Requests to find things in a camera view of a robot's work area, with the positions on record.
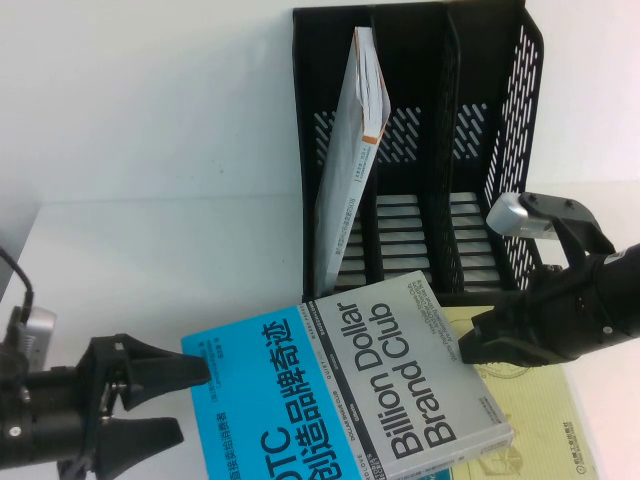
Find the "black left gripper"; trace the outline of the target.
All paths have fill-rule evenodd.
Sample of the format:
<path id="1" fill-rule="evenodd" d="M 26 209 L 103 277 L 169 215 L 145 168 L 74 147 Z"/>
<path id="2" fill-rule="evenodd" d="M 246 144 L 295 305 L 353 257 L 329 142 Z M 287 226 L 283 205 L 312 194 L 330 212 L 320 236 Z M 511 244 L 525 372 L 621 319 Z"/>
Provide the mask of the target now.
<path id="1" fill-rule="evenodd" d="M 125 410 L 208 383 L 207 362 L 129 335 L 93 338 L 75 367 L 1 384 L 1 468 L 55 462 L 61 479 L 115 479 L 183 442 L 175 418 L 121 420 Z"/>

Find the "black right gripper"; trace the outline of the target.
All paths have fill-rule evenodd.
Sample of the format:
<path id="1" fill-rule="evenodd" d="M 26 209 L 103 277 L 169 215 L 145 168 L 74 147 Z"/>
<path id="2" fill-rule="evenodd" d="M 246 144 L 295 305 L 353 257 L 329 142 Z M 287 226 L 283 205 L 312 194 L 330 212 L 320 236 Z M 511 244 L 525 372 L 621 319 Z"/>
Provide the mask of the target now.
<path id="1" fill-rule="evenodd" d="M 615 291 L 624 285 L 619 254 L 594 256 L 578 267 L 545 265 L 533 272 L 525 293 L 492 297 L 493 308 L 472 318 L 473 329 L 458 342 L 462 361 L 542 367 L 550 361 L 502 340 L 481 334 L 537 334 L 553 363 L 567 363 L 625 341 L 624 326 L 611 312 Z"/>

